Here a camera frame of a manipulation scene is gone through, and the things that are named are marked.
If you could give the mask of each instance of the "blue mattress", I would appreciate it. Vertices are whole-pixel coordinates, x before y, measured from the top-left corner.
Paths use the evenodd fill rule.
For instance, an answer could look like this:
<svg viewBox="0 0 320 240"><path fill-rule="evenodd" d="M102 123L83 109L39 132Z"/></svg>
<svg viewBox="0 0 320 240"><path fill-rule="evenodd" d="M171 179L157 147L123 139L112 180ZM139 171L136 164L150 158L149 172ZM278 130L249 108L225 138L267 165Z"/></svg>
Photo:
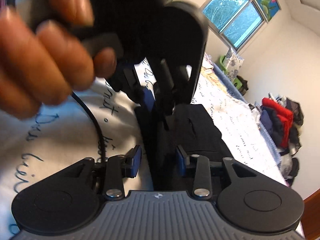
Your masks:
<svg viewBox="0 0 320 240"><path fill-rule="evenodd" d="M214 68L213 68L214 73L217 75L217 77L220 79L220 81L226 86L228 93L231 96L233 96L234 98L242 100L245 103L247 103L247 101L240 94L240 92L234 87L234 85L232 84L230 79L228 79L226 77L226 75L220 70L220 68L217 65L215 65L215 64L213 64L213 65L214 65ZM280 167L281 156L277 152L277 147L276 147L275 143L273 142L273 140L271 139L270 135L268 134L267 130L262 125L262 123L260 123L260 127L261 127L260 133L261 133L262 137L265 139L265 141L268 145L269 151L272 154L274 160L276 161L278 167Z"/></svg>

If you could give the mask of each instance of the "white wall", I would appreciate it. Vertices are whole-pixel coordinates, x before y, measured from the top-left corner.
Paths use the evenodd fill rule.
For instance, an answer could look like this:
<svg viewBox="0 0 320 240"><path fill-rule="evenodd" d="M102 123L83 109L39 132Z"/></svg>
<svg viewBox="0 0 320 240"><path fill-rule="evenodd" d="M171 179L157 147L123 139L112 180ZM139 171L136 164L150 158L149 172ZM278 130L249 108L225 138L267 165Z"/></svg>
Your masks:
<svg viewBox="0 0 320 240"><path fill-rule="evenodd" d="M188 0L198 7L201 7L206 0ZM257 55L261 54L268 44L276 37L283 25L290 19L290 12L284 0L278 0L281 11L273 17L269 24L264 24L254 37L246 44L239 52L245 59L243 67L251 65L255 61ZM217 61L221 55L225 55L228 51L228 46L211 30L209 30L206 52L212 56L214 61Z"/></svg>
<svg viewBox="0 0 320 240"><path fill-rule="evenodd" d="M279 35L267 45L256 60L240 70L249 83L245 98L250 103L268 95L280 94L298 101L304 113L296 154L299 174L293 189L303 199L320 188L320 37L296 21L283 26Z"/></svg>

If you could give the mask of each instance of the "gray gripper base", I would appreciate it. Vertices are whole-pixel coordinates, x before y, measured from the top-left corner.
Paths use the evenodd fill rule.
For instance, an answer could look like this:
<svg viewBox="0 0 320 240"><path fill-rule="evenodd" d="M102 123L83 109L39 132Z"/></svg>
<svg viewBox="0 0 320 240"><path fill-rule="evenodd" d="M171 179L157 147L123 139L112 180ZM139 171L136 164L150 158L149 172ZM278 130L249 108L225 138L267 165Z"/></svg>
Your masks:
<svg viewBox="0 0 320 240"><path fill-rule="evenodd" d="M21 231L14 240L302 240L295 231L256 236L222 220L212 204L187 192L132 191L108 202L89 225L64 236L36 236Z"/></svg>

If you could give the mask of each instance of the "hand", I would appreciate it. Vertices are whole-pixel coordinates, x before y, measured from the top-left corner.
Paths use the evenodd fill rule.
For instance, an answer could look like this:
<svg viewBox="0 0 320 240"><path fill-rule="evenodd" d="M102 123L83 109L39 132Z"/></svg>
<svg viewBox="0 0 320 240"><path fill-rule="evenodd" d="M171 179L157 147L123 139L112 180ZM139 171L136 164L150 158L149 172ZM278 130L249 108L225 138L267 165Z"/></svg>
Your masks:
<svg viewBox="0 0 320 240"><path fill-rule="evenodd" d="M89 0L49 0L53 9L75 25L93 25ZM72 90L86 90L95 76L108 78L116 68L112 48L92 60L80 41L53 21L34 34L14 8L0 11L0 109L23 119L42 103L58 105Z"/></svg>

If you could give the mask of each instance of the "red clothing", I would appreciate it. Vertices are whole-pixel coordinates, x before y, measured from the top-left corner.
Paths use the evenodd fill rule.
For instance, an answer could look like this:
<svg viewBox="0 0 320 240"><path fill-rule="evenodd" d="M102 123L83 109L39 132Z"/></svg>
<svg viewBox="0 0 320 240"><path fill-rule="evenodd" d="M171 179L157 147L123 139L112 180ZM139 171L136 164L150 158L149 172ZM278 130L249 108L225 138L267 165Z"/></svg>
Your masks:
<svg viewBox="0 0 320 240"><path fill-rule="evenodd" d="M290 128L291 128L292 122L293 122L293 112L282 107L281 105L279 105L275 101L272 101L269 98L263 98L262 105L267 106L267 107L271 107L272 109L274 109L276 111L277 116L279 117L279 119L283 125L283 130L284 130L284 135L283 135L282 142L281 142L280 146L282 148L287 148L288 147L289 131L290 131Z"/></svg>

